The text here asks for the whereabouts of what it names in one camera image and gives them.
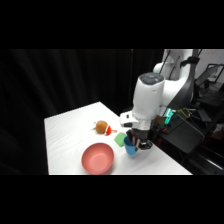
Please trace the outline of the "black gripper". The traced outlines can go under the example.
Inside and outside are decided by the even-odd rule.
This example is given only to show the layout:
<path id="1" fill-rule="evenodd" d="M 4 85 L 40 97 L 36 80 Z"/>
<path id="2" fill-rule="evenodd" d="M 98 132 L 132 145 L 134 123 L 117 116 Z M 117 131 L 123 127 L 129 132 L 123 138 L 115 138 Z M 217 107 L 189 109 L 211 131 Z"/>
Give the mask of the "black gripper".
<path id="1" fill-rule="evenodd" d="M 129 129 L 126 134 L 137 150 L 149 150 L 153 146 L 153 143 L 148 139 L 148 130 L 132 128 Z"/>

